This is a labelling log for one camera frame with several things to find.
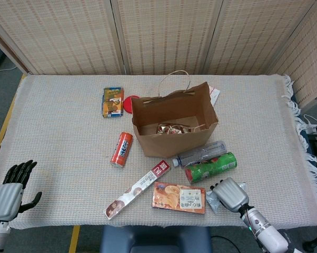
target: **yellow table edge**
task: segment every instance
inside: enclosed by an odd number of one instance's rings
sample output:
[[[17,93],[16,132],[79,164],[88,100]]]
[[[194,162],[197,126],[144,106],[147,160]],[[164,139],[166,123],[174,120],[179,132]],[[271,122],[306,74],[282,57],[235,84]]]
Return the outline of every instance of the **yellow table edge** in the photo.
[[[22,78],[21,78],[21,80],[20,80],[20,82],[19,82],[19,85],[21,84],[21,82],[22,82],[22,80],[23,80],[24,78],[26,78],[26,75],[22,75]],[[0,147],[1,147],[2,140],[3,140],[3,138],[4,138],[4,135],[5,135],[7,126],[8,126],[8,124],[9,124],[11,115],[12,115],[12,109],[13,109],[13,106],[14,106],[14,104],[15,104],[15,99],[16,99],[16,95],[15,95],[14,98],[12,99],[12,102],[11,102],[11,105],[10,105],[10,108],[9,108],[9,111],[8,111],[7,114],[6,114],[4,123],[3,123],[2,128],[1,128],[1,131],[0,131]],[[75,253],[76,245],[77,245],[78,237],[79,237],[79,231],[80,231],[80,226],[73,226],[72,237],[71,237],[71,244],[70,244],[70,249],[68,250],[68,253]]]

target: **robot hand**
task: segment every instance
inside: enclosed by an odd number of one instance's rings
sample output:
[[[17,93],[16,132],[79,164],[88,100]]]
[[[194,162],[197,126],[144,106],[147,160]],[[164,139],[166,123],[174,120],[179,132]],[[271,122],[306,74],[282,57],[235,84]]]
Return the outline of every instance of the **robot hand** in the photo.
[[[0,250],[3,250],[6,238],[10,233],[8,222],[15,219],[18,213],[35,207],[41,199],[38,192],[31,203],[22,205],[22,197],[32,169],[37,162],[30,160],[11,167],[0,185]]]
[[[286,240],[257,209],[249,206],[249,196],[232,178],[221,180],[210,189],[229,211],[241,214],[241,219],[252,231],[264,252],[300,252],[290,247],[290,241]]]

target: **bottle cap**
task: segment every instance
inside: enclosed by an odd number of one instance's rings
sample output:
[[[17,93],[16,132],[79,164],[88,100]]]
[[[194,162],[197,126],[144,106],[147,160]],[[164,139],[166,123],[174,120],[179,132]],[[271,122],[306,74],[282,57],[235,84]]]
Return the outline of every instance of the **bottle cap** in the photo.
[[[131,95],[131,96],[128,96],[123,101],[123,109],[125,109],[125,111],[128,112],[128,113],[133,113],[133,110],[132,110],[132,98],[137,98],[138,99],[138,96]]]
[[[175,167],[179,166],[179,161],[176,158],[173,158],[173,164]]]

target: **gray robot hand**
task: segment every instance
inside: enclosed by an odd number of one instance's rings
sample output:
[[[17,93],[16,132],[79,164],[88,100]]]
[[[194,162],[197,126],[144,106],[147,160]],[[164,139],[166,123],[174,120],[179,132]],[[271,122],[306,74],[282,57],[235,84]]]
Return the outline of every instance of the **gray robot hand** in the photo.
[[[32,169],[37,162],[30,160],[11,167],[0,185],[0,250],[3,250],[6,238],[10,233],[8,223],[15,219],[18,213],[35,207],[41,199],[42,192],[38,192],[31,203],[22,205],[24,189]]]

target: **orange can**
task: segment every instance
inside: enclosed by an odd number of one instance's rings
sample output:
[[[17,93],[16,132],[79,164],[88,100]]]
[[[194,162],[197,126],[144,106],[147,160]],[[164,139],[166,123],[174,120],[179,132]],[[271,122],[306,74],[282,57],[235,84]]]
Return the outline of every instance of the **orange can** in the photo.
[[[111,165],[116,166],[118,168],[124,167],[132,142],[133,136],[130,133],[121,133],[111,159]]]

